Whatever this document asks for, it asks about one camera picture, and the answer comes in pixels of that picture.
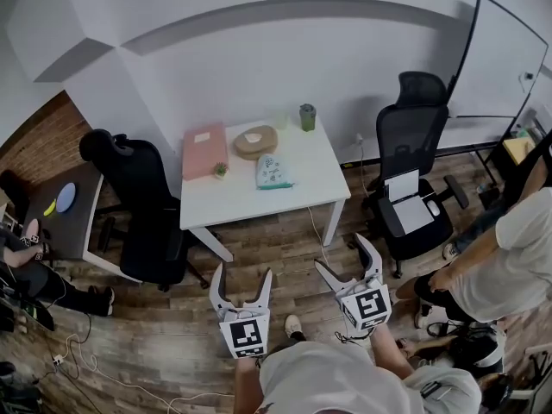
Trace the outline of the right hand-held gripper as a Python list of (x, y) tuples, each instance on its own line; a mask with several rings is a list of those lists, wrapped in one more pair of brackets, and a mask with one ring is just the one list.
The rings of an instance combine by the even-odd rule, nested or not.
[(383, 279), (383, 261), (375, 246), (359, 233), (354, 234), (354, 244), (363, 267), (363, 280), (341, 281), (323, 262), (314, 261), (318, 273), (336, 294), (337, 303), (344, 316), (356, 331), (372, 331), (387, 323), (392, 305), (387, 285)]

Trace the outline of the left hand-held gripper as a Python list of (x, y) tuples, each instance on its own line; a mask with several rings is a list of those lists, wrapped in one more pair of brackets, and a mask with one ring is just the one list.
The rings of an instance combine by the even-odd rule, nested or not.
[(235, 359), (263, 356), (267, 353), (273, 273), (270, 268), (265, 271), (255, 298), (240, 308), (226, 296), (226, 273), (226, 266), (220, 263), (210, 283), (209, 298), (228, 350)]

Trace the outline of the light green printed pouch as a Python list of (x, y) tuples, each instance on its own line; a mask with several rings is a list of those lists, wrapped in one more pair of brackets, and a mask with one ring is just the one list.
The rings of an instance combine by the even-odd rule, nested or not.
[(292, 188), (285, 166), (274, 154), (263, 154), (257, 162), (255, 182), (258, 190), (268, 191)]

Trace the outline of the person's left forearm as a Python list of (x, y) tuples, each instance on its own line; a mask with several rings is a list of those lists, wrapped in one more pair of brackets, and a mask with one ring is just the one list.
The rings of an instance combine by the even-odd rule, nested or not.
[(264, 398), (255, 358), (245, 357), (235, 362), (234, 391), (233, 414), (255, 414)]

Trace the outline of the person's right forearm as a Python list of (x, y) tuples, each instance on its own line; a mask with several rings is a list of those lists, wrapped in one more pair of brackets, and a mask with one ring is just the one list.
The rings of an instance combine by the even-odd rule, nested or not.
[(380, 324), (374, 329), (370, 342), (377, 367), (384, 368), (402, 380), (414, 373), (414, 368), (399, 350), (386, 324)]

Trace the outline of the person's shoe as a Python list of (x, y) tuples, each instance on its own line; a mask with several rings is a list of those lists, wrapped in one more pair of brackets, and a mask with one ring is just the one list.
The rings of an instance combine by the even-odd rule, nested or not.
[(302, 324), (296, 315), (289, 315), (285, 319), (285, 333), (290, 340), (304, 342), (306, 337), (303, 333)]

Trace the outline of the silver laptop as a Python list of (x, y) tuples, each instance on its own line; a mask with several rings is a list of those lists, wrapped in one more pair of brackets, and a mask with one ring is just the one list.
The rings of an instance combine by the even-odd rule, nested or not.
[(434, 217), (419, 195), (392, 202), (392, 207), (406, 235), (434, 221)]

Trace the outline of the person's white shirt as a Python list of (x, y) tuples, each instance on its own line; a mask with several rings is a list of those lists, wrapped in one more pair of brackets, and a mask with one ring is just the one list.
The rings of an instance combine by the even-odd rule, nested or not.
[(467, 371), (423, 366), (401, 379), (357, 345), (298, 342), (260, 367), (256, 414), (478, 414), (481, 392)]

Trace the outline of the black padded office chair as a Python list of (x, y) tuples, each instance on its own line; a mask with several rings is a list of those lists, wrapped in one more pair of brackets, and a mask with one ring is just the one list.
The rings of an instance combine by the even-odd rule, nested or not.
[(130, 213), (126, 232), (114, 228), (114, 218), (105, 221), (98, 248), (107, 248), (112, 238), (122, 240), (122, 273), (156, 284), (163, 292), (180, 283), (186, 273), (195, 276), (202, 288), (208, 288), (209, 282), (188, 261), (188, 250), (198, 244), (198, 239), (179, 227), (180, 200), (169, 190), (163, 161), (154, 144), (94, 129), (81, 138), (79, 152), (103, 175), (121, 201), (119, 206), (104, 211)]

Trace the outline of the pink file box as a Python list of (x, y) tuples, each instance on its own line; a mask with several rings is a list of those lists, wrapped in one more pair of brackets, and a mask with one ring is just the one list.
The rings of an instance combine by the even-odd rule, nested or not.
[(226, 128), (215, 122), (184, 133), (182, 178), (185, 181), (215, 174), (216, 165), (229, 164)]

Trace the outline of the round woven basket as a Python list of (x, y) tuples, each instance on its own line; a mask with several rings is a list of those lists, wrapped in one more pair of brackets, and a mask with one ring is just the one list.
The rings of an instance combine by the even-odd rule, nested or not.
[(263, 154), (272, 154), (278, 146), (275, 128), (261, 125), (239, 134), (234, 139), (235, 153), (244, 160), (258, 160)]

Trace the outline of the black mesh office chair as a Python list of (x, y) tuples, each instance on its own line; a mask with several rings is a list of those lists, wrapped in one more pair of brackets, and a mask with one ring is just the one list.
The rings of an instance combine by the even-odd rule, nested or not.
[[(373, 224), (385, 240), (395, 262), (395, 278), (402, 275), (402, 263), (425, 254), (444, 243), (453, 234), (453, 225), (444, 202), (454, 198), (462, 209), (469, 200), (454, 176), (444, 178), (446, 189), (436, 192), (425, 179), (436, 158), (442, 132), (449, 119), (448, 92), (442, 80), (428, 72), (408, 71), (398, 76), (400, 92), (395, 103), (386, 106), (376, 119), (379, 146), (379, 177), (367, 188), (363, 208), (374, 214)], [(386, 196), (384, 181), (419, 170), (418, 195), (426, 202), (436, 201), (441, 211), (434, 221), (405, 234), (392, 202)]]

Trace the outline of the green lidded tumbler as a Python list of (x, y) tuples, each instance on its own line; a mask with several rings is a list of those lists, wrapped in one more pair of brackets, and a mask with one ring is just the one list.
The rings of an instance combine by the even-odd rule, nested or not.
[(312, 104), (304, 103), (300, 105), (299, 117), (301, 129), (304, 132), (310, 132), (316, 128), (317, 110)]

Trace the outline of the dark grey desk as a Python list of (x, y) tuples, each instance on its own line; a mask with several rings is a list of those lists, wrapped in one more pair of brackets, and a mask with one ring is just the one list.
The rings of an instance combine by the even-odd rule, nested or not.
[[(137, 279), (124, 274), (118, 265), (89, 250), (91, 228), (103, 180), (103, 175), (93, 164), (84, 163), (44, 181), (29, 194), (24, 224), (28, 225), (34, 218), (39, 220), (40, 229), (49, 232), (48, 243), (58, 260), (83, 260), (109, 273), (137, 282)], [(64, 213), (53, 212), (44, 216), (43, 212), (57, 198), (62, 188), (71, 182), (76, 185), (76, 197), (72, 206)]]

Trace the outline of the blue round plate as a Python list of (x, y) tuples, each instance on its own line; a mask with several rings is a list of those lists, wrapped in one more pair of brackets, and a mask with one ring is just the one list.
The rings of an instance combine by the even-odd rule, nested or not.
[(75, 183), (70, 182), (65, 184), (59, 194), (56, 198), (56, 212), (57, 213), (65, 213), (69, 211), (69, 209), (72, 207), (72, 204), (74, 203), (74, 200), (77, 195), (77, 186)]

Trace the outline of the whiteboard on black stand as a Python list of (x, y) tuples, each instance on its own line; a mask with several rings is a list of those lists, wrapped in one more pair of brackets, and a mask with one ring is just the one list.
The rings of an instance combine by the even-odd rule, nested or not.
[(507, 120), (499, 146), (527, 104), (549, 50), (533, 28), (495, 0), (477, 0), (458, 71), (449, 85), (449, 115)]

